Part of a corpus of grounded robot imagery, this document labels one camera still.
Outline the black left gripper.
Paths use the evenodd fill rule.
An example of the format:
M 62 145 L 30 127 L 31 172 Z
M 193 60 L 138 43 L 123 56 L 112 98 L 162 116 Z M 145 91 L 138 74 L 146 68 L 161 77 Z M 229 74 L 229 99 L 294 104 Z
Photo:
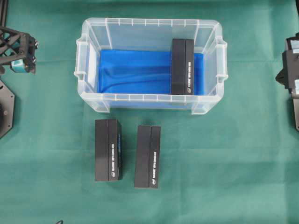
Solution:
M 35 73 L 38 41 L 30 34 L 0 27 L 0 73 L 9 66 L 15 73 Z

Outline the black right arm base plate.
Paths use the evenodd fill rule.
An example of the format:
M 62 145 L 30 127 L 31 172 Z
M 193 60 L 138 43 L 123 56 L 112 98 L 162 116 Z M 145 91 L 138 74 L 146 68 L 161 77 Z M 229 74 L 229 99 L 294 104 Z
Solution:
M 294 119 L 295 128 L 299 131 L 299 96 L 292 94 L 293 108 L 294 108 Z

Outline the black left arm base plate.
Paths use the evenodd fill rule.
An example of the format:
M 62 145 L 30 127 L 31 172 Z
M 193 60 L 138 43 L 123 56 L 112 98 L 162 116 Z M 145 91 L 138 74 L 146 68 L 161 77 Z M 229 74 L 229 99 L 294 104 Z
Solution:
M 0 81 L 0 137 L 13 127 L 15 95 Z

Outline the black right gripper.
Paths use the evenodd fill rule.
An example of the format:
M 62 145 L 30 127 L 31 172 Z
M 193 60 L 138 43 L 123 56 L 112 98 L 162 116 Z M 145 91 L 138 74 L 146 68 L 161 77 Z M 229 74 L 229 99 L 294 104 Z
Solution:
M 282 84 L 292 96 L 299 95 L 299 34 L 285 40 L 282 53 L 283 68 L 275 80 Z

